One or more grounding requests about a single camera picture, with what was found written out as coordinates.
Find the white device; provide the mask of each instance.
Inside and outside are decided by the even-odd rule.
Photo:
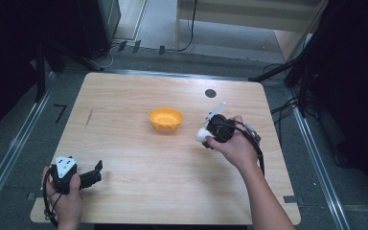
[[[199,131],[196,133],[196,140],[200,143],[204,143],[207,141],[207,139],[205,138],[206,136],[210,136],[212,138],[214,138],[215,136],[208,131],[207,129],[205,129],[204,127],[200,128]]]
[[[76,164],[77,160],[63,156],[56,157],[58,178],[64,177]]]

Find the person's hand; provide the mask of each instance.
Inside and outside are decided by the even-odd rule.
[[[236,116],[231,120],[242,122],[241,116]],[[236,124],[238,128],[244,130],[240,124]],[[240,133],[235,130],[233,137],[226,143],[219,143],[214,138],[207,136],[206,140],[211,148],[220,151],[223,156],[238,170],[245,167],[257,167],[258,156],[252,144]]]
[[[43,185],[44,176],[49,170],[45,167],[43,170],[43,177],[41,184]],[[52,206],[56,200],[55,211],[58,221],[58,229],[79,229],[82,216],[82,198],[80,195],[80,176],[75,173],[70,181],[70,193],[68,195],[61,195],[56,193],[53,184],[49,181],[46,183],[47,196],[50,196],[50,203]]]

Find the finger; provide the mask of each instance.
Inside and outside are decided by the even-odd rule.
[[[41,186],[43,186],[43,183],[46,183],[46,193],[48,196],[52,195],[56,190],[53,187],[53,184],[50,183],[50,179],[48,179],[46,182],[44,181],[44,177],[46,176],[47,171],[49,171],[50,167],[44,167],[43,169],[43,176],[41,179]]]
[[[80,176],[77,173],[73,174],[70,181],[70,194],[74,193],[80,195],[80,185],[81,185]]]
[[[243,122],[243,119],[242,119],[242,116],[241,115],[237,115],[233,118],[233,120],[237,121],[237,122],[240,122],[242,123]]]
[[[216,141],[214,138],[212,138],[211,136],[206,136],[205,139],[208,142],[208,145],[214,149],[214,150],[220,150],[220,146],[222,145],[222,143]]]

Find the metal frame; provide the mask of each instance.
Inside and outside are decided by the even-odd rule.
[[[22,152],[29,135],[35,127],[35,124],[50,97],[51,90],[56,80],[57,77],[52,72],[46,82],[46,85],[48,85],[46,93],[42,96],[39,103],[34,103],[34,106],[32,107],[32,110],[29,113],[25,123],[11,141],[9,149],[0,164],[0,191],[2,190],[14,164],[16,163],[17,158]]]
[[[290,99],[295,98],[295,94],[290,89],[288,89],[288,95]],[[331,215],[333,216],[335,226],[338,230],[349,230],[351,229],[349,221],[347,220],[334,185],[322,161],[321,153],[312,137],[307,119],[303,118],[298,108],[294,108],[294,116],[300,128],[301,134],[303,135],[304,142],[306,143],[307,150],[310,154],[310,159],[312,161],[316,175],[318,176],[318,180],[321,184],[325,199],[327,200]]]

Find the gray floor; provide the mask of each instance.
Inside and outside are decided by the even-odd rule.
[[[140,35],[144,42],[146,40],[144,35],[139,33],[138,36]],[[276,43],[273,36],[268,36],[267,40],[273,46]],[[262,51],[257,48],[260,46],[259,42],[251,44],[251,47],[254,47],[251,50],[256,52],[256,56],[259,56]],[[150,45],[144,46],[137,54],[132,53],[132,47],[126,47],[122,52],[114,49],[112,51],[114,61],[111,66],[105,68],[105,72],[134,70],[148,71],[142,72],[143,74],[179,73],[216,76],[216,78],[230,81],[247,81],[248,77],[261,75],[268,64],[278,62],[279,59],[276,57],[281,56],[275,50],[272,52],[276,57],[272,59],[245,58],[241,55],[237,58],[226,57],[224,55],[226,52],[214,53],[216,50],[205,52],[202,55],[192,52],[168,52],[159,56],[157,49],[145,49],[148,47]],[[46,106],[0,192],[0,229],[53,229],[50,224],[37,224],[30,221],[29,215],[34,201],[25,199],[25,197],[28,193],[36,193],[39,190],[41,170],[50,163],[53,157],[84,76],[88,73],[68,57],[64,59],[66,70],[62,74],[56,74],[56,81]],[[107,65],[111,59],[110,56],[105,55],[95,61],[101,65]],[[289,98],[288,90],[282,84],[284,77],[285,74],[279,74],[272,80],[263,82],[270,108],[283,105]],[[35,88],[33,87],[2,120],[0,124],[0,162],[7,153],[13,137],[35,105],[34,99]],[[64,115],[57,124],[56,119],[60,111],[58,107],[54,107],[54,104],[67,105]],[[273,116],[273,121],[277,120],[277,116],[278,114]],[[356,169],[338,167],[334,163],[332,148],[322,131],[320,122],[312,117],[308,117],[307,122],[344,207],[351,229],[368,229],[368,178]],[[337,229],[293,114],[282,120],[282,150],[294,192],[303,200],[299,203],[302,221],[297,225],[297,229]],[[93,229],[93,225],[84,224],[82,229]]]
[[[137,37],[147,0],[118,0],[121,19],[114,38],[134,40]]]
[[[192,21],[180,20],[175,47],[176,1],[149,0],[137,40],[141,46],[183,49],[191,40]],[[283,63],[272,30],[195,21],[192,45],[185,53]]]

